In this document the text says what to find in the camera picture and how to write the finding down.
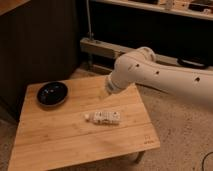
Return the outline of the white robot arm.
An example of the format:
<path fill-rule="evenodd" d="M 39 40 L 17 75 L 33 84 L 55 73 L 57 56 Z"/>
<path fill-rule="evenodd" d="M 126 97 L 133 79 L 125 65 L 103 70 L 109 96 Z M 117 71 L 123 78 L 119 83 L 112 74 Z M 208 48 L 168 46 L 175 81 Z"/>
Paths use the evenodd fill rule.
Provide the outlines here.
<path fill-rule="evenodd" d="M 106 77 L 105 89 L 117 94 L 132 83 L 151 86 L 213 110 L 213 71 L 163 65 L 149 47 L 118 57 Z"/>

